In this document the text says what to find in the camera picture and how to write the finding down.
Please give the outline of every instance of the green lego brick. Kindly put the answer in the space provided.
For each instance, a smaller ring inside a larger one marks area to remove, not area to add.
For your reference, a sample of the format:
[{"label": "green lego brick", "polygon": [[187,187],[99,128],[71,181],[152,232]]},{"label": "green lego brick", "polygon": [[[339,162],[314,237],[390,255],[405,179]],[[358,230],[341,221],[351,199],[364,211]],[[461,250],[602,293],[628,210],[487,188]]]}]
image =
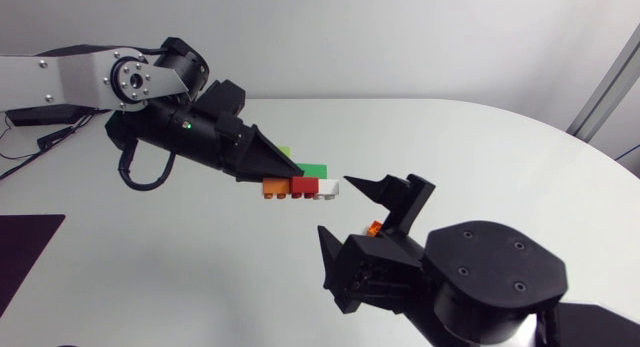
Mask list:
[{"label": "green lego brick", "polygon": [[308,163],[297,163],[297,165],[304,171],[305,177],[327,179],[327,165],[314,165]]},{"label": "green lego brick", "polygon": [[291,158],[291,148],[287,146],[278,146],[280,152],[284,153],[285,156]]}]

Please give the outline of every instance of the white lego brick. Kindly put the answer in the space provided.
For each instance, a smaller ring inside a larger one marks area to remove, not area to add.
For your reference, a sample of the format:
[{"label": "white lego brick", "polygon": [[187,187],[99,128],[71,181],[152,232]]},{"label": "white lego brick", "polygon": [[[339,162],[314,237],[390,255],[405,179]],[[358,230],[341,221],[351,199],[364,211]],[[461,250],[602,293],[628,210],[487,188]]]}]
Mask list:
[{"label": "white lego brick", "polygon": [[315,199],[332,200],[340,194],[340,184],[338,180],[321,179],[318,180],[318,193]]}]

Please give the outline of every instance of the metal pole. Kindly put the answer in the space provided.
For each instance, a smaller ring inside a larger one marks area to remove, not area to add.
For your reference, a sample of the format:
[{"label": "metal pole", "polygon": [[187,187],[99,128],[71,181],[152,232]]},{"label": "metal pole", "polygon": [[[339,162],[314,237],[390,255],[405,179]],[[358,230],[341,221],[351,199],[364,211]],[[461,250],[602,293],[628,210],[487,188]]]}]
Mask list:
[{"label": "metal pole", "polygon": [[567,133],[589,142],[640,77],[640,25]]}]

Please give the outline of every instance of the black cable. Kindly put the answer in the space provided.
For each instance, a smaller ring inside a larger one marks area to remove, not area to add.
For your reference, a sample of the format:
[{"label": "black cable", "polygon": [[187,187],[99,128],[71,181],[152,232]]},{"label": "black cable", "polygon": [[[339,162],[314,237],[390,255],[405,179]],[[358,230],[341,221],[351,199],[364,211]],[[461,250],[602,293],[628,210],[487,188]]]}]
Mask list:
[{"label": "black cable", "polygon": [[631,152],[635,151],[635,150],[636,150],[636,149],[638,149],[639,147],[640,147],[640,144],[639,144],[639,145],[637,145],[637,146],[635,146],[635,147],[633,147],[632,149],[628,150],[627,152],[625,152],[625,153],[621,154],[618,158],[616,158],[616,159],[615,159],[615,161],[617,161],[617,160],[621,159],[622,157],[624,157],[624,156],[628,155],[629,153],[631,153]]},{"label": "black cable", "polygon": [[167,160],[167,164],[164,166],[164,171],[155,182],[141,184],[134,182],[131,179],[131,171],[129,170],[129,167],[131,167],[131,162],[133,162],[133,156],[136,153],[136,146],[138,146],[138,140],[132,139],[122,150],[120,162],[118,163],[118,172],[120,173],[120,177],[127,186],[136,191],[146,192],[160,187],[167,180],[167,178],[169,178],[169,174],[171,173],[171,169],[173,168],[173,162],[176,159],[175,152],[171,152],[171,154],[169,154],[169,159]]},{"label": "black cable", "polygon": [[33,155],[34,155],[34,154],[36,154],[36,153],[31,153],[31,154],[24,155],[24,156],[20,156],[20,157],[9,157],[9,156],[5,156],[5,155],[3,155],[2,153],[0,153],[0,157],[2,157],[2,158],[4,158],[4,159],[8,159],[8,160],[21,160],[21,159],[24,159],[24,158],[31,157],[31,156],[33,156]]},{"label": "black cable", "polygon": [[4,115],[4,124],[7,125],[7,128],[4,131],[2,131],[2,134],[0,134],[0,139],[2,139],[2,137],[4,137],[5,133],[7,133],[10,129],[12,129],[11,125],[9,125],[9,122],[7,122],[7,115],[6,114]]},{"label": "black cable", "polygon": [[35,161],[38,157],[42,156],[43,154],[51,151],[55,146],[59,145],[60,143],[64,142],[67,138],[69,138],[69,136],[71,136],[72,134],[75,133],[75,131],[77,131],[78,129],[84,127],[87,125],[87,123],[89,123],[89,121],[91,121],[93,119],[93,116],[95,116],[96,114],[102,114],[104,112],[102,111],[96,111],[96,113],[91,114],[91,115],[85,115],[82,118],[80,118],[80,120],[78,121],[78,123],[73,126],[71,128],[71,130],[69,131],[69,133],[67,133],[65,136],[61,137],[59,140],[51,143],[51,145],[47,146],[46,148],[42,149],[41,151],[38,151],[36,153],[34,153],[31,157],[29,157],[28,159],[24,160],[22,163],[20,163],[19,165],[5,171],[4,173],[2,173],[2,175],[0,175],[0,180],[3,180],[7,177],[9,177],[10,175],[12,175],[13,173],[17,172],[18,170],[20,170],[21,168],[23,168],[24,166],[28,165],[29,163]]}]

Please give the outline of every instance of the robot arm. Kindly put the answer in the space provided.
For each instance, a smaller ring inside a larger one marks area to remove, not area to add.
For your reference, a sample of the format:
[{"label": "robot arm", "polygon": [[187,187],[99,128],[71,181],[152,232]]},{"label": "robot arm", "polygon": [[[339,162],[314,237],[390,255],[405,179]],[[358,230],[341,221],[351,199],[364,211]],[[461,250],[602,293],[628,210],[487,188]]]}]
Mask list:
[{"label": "robot arm", "polygon": [[[54,106],[114,110],[107,134],[123,151],[120,175],[136,190],[160,186],[176,155],[238,181],[303,174],[257,126],[238,118],[245,100],[240,87],[215,81],[198,98],[209,67],[180,39],[168,38],[155,50],[80,45],[37,56],[0,56],[0,70],[7,76],[0,84],[0,111]],[[170,152],[165,172],[154,183],[138,184],[129,177],[138,140]]]},{"label": "robot arm", "polygon": [[431,231],[422,247],[408,234],[433,184],[415,175],[346,178],[389,215],[344,243],[318,227],[324,288],[342,313],[366,303],[404,314],[435,347],[505,342],[533,314],[536,347],[640,345],[640,325],[600,306],[561,303],[564,263],[524,234],[471,221]]}]

